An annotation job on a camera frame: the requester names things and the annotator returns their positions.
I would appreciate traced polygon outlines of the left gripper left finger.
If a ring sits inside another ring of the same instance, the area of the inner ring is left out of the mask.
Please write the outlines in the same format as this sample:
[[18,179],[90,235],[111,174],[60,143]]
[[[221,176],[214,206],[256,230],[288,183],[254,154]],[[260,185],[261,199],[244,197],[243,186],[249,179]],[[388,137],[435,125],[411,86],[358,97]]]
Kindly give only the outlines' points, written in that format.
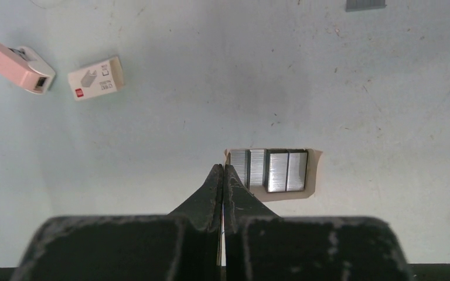
[[166,215],[52,217],[12,280],[219,280],[223,166]]

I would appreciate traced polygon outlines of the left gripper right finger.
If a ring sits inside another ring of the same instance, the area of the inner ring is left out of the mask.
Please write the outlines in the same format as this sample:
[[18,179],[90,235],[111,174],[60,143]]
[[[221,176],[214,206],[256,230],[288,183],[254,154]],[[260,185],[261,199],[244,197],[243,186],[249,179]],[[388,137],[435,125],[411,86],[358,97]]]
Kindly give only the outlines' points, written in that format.
[[280,217],[223,174],[228,280],[412,280],[390,226],[374,217]]

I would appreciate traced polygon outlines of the staple tray box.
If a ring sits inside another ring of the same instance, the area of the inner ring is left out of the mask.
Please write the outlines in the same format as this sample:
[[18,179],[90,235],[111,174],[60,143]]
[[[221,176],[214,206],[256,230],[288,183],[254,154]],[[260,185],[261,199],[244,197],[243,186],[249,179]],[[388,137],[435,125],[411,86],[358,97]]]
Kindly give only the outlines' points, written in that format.
[[235,148],[224,151],[224,162],[256,198],[271,202],[314,195],[321,156],[311,148]]

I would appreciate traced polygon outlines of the pink mini stapler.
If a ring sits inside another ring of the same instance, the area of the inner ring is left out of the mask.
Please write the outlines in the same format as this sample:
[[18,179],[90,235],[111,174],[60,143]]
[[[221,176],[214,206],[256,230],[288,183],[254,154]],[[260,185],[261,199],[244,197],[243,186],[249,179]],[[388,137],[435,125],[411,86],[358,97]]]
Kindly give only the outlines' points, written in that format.
[[33,94],[45,94],[56,72],[32,48],[0,43],[0,75]]

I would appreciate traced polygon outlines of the staple strip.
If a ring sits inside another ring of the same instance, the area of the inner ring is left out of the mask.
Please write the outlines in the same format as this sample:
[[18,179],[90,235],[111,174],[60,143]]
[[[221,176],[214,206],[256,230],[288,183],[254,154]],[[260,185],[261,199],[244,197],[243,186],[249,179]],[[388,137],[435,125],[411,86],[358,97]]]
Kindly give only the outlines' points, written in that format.
[[345,11],[355,12],[372,9],[383,9],[386,6],[387,5],[385,0],[347,0]]

